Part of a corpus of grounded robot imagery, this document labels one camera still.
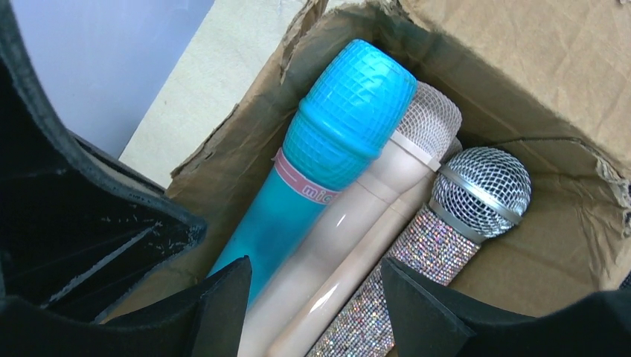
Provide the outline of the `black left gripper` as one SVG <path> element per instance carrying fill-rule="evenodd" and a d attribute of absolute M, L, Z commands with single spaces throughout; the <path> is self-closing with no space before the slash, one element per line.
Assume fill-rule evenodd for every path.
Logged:
<path fill-rule="evenodd" d="M 205 220 L 66 129 L 1 3 L 1 278 L 9 295 L 68 318 L 104 318 Z"/>

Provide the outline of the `teal toy microphone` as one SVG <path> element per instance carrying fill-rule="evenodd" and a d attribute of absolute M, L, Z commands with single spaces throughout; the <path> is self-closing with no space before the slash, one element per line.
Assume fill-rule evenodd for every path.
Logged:
<path fill-rule="evenodd" d="M 255 302 L 322 211 L 379 157 L 416 88 L 396 60 L 351 40 L 300 101 L 263 186 L 212 272 L 248 257 L 248 301 Z"/>

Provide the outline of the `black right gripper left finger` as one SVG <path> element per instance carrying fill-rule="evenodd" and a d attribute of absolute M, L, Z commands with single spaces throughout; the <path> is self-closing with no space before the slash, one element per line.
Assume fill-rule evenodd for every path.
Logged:
<path fill-rule="evenodd" d="M 105 324 L 1 299 L 2 356 L 236 356 L 252 267 L 240 257 L 201 283 Z"/>

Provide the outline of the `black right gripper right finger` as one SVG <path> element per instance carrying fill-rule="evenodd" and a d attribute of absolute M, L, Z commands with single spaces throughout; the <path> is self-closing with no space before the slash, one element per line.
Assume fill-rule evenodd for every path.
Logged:
<path fill-rule="evenodd" d="M 395 258 L 381 276 L 399 356 L 629 356 L 630 290 L 595 292 L 542 317 L 442 286 Z"/>

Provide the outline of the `brown cardboard box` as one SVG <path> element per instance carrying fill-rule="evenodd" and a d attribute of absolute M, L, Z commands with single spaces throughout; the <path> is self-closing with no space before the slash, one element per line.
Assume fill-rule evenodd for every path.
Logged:
<path fill-rule="evenodd" d="M 298 101 L 352 39 L 375 44 L 460 108 L 467 146 L 496 144 L 531 173 L 524 222 L 452 283 L 545 315 L 630 271 L 630 5 L 619 1 L 308 1 L 241 101 L 175 167 L 167 195 L 208 221 L 206 241 L 106 314 L 198 283 L 262 185 Z"/>

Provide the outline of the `beige microphone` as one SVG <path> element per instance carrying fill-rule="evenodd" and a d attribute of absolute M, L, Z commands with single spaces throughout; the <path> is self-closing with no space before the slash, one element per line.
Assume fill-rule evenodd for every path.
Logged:
<path fill-rule="evenodd" d="M 240 356 L 305 356 L 429 194 L 461 126 L 427 83 L 381 156 L 323 212 L 246 314 Z"/>

